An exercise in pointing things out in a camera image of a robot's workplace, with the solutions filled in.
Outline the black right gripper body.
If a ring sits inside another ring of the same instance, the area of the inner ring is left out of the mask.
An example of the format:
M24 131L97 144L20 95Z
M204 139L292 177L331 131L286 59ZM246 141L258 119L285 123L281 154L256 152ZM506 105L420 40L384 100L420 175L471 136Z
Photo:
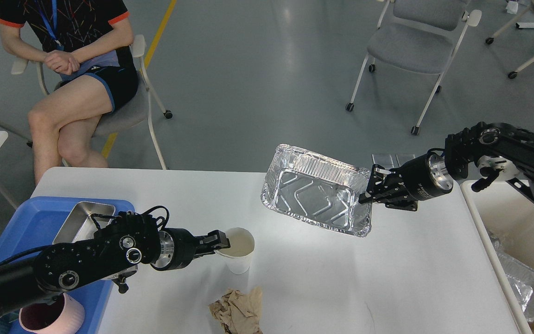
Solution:
M383 189L383 203L387 208L417 211L418 202L449 194L453 190L453 178L444 158L428 152L390 169Z

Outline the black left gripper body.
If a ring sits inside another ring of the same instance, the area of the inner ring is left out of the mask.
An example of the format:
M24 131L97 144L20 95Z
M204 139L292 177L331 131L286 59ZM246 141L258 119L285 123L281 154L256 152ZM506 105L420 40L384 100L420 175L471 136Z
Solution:
M194 236L182 228L159 231L160 253L151 266L157 271L186 268L197 254L202 236Z

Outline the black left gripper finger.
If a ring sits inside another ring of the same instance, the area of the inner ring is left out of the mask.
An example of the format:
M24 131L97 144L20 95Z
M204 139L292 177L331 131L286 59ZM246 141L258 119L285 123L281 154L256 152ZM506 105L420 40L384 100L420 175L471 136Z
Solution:
M229 249L230 241L225 232L214 230L207 235L196 236L199 241L199 247L202 249Z
M230 245L200 245L195 250L195 258L215 254L216 251L229 249Z

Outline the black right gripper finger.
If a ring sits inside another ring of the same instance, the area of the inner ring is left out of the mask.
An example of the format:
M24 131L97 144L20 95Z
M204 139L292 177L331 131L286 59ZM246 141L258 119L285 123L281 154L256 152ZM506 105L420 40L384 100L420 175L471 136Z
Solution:
M394 201L395 194L393 192L381 192L381 193L362 193L358 197L358 203L361 205L369 203L381 203L386 207L390 207Z
M381 193L384 189L384 182L387 176L390 174L390 170L379 164L373 164L371 173L369 175L369 181L367 184L367 193Z

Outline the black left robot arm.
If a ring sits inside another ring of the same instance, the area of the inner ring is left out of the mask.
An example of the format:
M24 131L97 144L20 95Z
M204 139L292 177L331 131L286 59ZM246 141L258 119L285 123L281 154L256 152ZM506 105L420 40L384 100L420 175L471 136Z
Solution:
M195 258L228 249L223 231L194 236L167 227L168 217L119 212L92 239L25 250L0 262L0 317L110 278L124 294L139 264L157 271L186 268Z

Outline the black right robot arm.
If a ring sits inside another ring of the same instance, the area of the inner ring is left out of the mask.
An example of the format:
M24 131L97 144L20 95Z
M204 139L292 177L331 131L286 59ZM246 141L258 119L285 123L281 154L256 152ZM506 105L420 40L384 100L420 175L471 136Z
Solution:
M496 167L483 167L483 157L513 163L528 185L517 177L507 183L534 203L534 133L508 123L484 122L448 135L443 148L431 148L400 167L385 169L374 164L358 203L381 203L390 209L414 212L420 201L449 194L456 180L468 177L470 163L477 165L482 176L473 183L472 190L481 192L500 175Z

